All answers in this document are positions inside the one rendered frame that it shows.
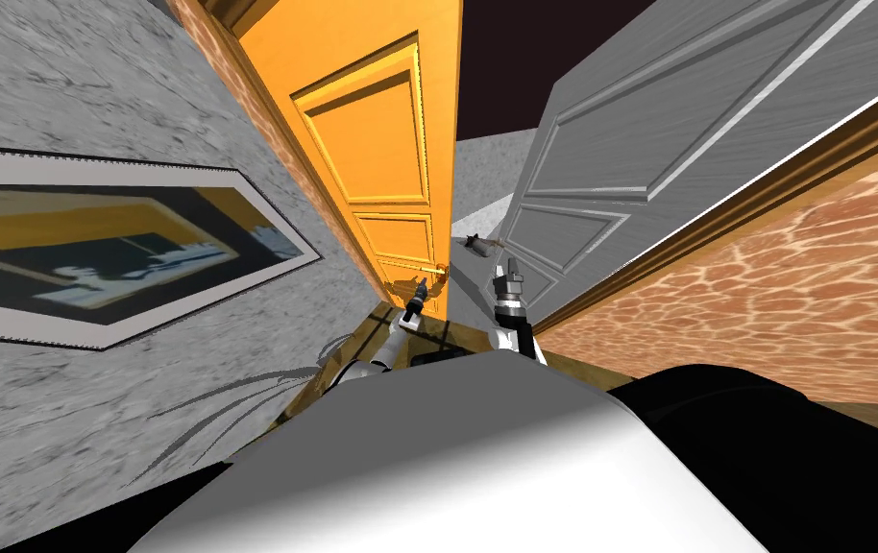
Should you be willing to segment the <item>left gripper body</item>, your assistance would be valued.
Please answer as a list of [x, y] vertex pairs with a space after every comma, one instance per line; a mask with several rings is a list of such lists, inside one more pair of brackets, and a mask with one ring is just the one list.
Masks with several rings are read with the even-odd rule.
[[427, 279], [423, 278], [420, 282], [417, 283], [411, 299], [406, 304], [404, 315], [402, 317], [404, 319], [412, 319], [413, 317], [420, 316], [427, 300], [427, 294]]

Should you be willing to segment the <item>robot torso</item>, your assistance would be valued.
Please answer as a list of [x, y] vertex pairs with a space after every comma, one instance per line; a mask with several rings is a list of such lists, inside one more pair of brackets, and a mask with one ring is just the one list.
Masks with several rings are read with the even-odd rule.
[[129, 553], [768, 553], [627, 406], [508, 350], [342, 383]]

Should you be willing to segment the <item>orange panelled door leaf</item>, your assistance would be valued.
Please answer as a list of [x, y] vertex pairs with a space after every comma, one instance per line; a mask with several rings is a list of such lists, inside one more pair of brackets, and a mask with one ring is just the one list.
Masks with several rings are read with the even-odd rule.
[[[234, 32], [371, 279], [450, 265], [463, 0], [253, 0]], [[447, 316], [445, 284], [424, 312]]]

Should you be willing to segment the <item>grey panelled door leaf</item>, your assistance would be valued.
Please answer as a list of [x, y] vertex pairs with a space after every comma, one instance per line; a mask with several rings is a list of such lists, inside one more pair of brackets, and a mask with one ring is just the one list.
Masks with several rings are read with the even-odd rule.
[[491, 326], [514, 257], [540, 322], [876, 101], [878, 0], [656, 0], [512, 135], [514, 192], [452, 233], [449, 318]]

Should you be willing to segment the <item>framed picture on wall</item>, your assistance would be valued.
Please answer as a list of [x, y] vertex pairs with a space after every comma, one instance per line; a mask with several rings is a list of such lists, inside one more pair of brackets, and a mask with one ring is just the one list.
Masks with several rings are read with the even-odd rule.
[[239, 170], [0, 148], [0, 342], [108, 349], [319, 259]]

